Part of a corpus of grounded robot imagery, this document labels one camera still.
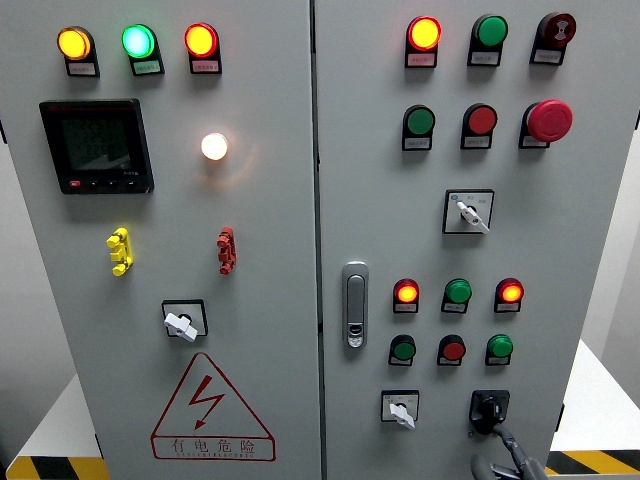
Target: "white indicator light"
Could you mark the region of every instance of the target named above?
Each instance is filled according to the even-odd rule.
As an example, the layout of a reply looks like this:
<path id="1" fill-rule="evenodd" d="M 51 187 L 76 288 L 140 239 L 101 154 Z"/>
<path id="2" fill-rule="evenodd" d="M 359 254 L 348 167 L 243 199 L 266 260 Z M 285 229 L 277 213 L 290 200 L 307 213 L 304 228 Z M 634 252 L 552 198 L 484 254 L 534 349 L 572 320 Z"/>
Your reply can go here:
<path id="1" fill-rule="evenodd" d="M 220 160 L 227 154 L 229 144 L 221 133 L 210 133 L 202 139 L 202 153 L 211 160 Z"/>

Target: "green indicator light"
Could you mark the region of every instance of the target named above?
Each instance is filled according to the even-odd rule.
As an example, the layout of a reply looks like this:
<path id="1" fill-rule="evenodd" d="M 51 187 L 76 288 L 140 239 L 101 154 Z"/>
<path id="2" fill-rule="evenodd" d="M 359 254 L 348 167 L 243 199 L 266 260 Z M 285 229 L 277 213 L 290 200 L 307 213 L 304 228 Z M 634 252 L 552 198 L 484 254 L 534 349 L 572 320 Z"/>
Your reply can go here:
<path id="1" fill-rule="evenodd" d="M 410 343 L 401 343 L 393 349 L 393 355 L 398 360 L 411 360 L 416 354 L 416 347 Z"/>
<path id="2" fill-rule="evenodd" d="M 453 303 L 465 303 L 471 298 L 471 285 L 466 280 L 458 278 L 451 280 L 444 292 Z"/>
<path id="3" fill-rule="evenodd" d="M 507 38 L 507 21 L 502 17 L 488 15 L 476 22 L 476 38 L 486 47 L 495 47 Z"/>
<path id="4" fill-rule="evenodd" d="M 433 113 L 424 108 L 414 110 L 409 114 L 409 118 L 407 119 L 407 127 L 409 127 L 411 133 L 415 135 L 424 135 L 429 132 L 433 128 L 434 123 L 435 118 L 433 117 Z"/>
<path id="5" fill-rule="evenodd" d="M 489 340 L 489 351 L 498 358 L 504 358 L 513 352 L 513 342 L 508 335 L 496 335 Z"/>
<path id="6" fill-rule="evenodd" d="M 144 25 L 131 25 L 122 32 L 122 46 L 133 58 L 145 58 L 156 47 L 153 32 Z"/>

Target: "wall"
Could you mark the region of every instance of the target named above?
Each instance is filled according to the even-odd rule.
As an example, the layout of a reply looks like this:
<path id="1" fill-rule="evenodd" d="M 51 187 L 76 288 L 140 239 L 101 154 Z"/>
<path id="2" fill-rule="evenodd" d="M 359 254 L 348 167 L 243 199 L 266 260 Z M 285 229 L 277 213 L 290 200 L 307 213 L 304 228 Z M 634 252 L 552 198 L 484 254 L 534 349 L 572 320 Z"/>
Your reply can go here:
<path id="1" fill-rule="evenodd" d="M 615 350 L 611 345 L 615 345 L 616 342 L 608 342 L 608 336 L 611 328 L 618 332 L 617 335 L 621 335 L 621 338 L 625 338 L 624 328 L 627 325 L 631 325 L 624 318 L 627 315 L 632 315 L 634 311 L 634 305 L 628 303 L 632 301 L 633 291 L 631 289 L 627 286 L 624 287 L 625 295 L 627 295 L 626 300 L 622 300 L 621 297 L 621 301 L 618 303 L 618 297 L 622 295 L 621 289 L 623 285 L 626 285 L 625 272 L 627 271 L 627 265 L 633 263 L 633 259 L 630 263 L 629 258 L 632 249 L 634 249 L 634 241 L 636 242 L 635 250 L 638 251 L 636 233 L 640 223 L 640 209 L 638 208 L 638 205 L 640 205 L 640 189 L 637 188 L 637 179 L 639 177 L 640 134 L 636 131 L 629 150 L 622 182 L 620 182 L 618 200 L 611 218 L 607 242 L 602 252 L 598 275 L 582 330 L 582 340 L 601 361 L 605 359 L 603 356 L 605 345 L 607 349 L 611 350 L 607 355 L 609 362 L 605 362 L 605 366 L 609 368 L 616 378 L 618 378 L 616 372 L 622 374 L 621 383 L 628 365 L 624 365 L 624 363 L 616 365 L 615 362 L 610 364 L 613 358 L 616 357 Z M 638 267 L 635 270 L 630 268 L 629 271 L 633 275 L 633 272 L 638 271 Z M 612 328 L 612 322 L 617 324 L 615 328 Z M 636 351 L 635 345 L 629 345 L 624 350 Z"/>
<path id="2" fill-rule="evenodd" d="M 0 461 L 7 466 L 75 373 L 15 169 L 0 143 Z"/>

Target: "digital power meter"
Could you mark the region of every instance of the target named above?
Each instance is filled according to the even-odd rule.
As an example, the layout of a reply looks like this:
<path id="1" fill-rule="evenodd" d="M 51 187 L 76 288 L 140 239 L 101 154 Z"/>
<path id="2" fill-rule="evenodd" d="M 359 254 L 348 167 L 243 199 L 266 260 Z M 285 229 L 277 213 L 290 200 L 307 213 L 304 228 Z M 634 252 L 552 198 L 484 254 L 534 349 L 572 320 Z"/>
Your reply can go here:
<path id="1" fill-rule="evenodd" d="M 137 99 L 47 101 L 40 113 L 62 193 L 153 190 Z"/>

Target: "red terminal connector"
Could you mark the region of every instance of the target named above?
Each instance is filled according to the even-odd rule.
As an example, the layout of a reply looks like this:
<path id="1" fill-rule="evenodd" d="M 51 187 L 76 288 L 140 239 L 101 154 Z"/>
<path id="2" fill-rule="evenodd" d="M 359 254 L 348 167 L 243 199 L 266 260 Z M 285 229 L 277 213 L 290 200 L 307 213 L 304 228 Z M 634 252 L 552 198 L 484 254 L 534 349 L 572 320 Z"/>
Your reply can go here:
<path id="1" fill-rule="evenodd" d="M 224 227 L 218 235 L 218 241 L 216 242 L 220 253 L 218 254 L 218 260 L 222 262 L 220 266 L 221 275 L 229 275 L 231 270 L 236 266 L 236 242 L 233 238 L 233 229 L 231 227 Z"/>

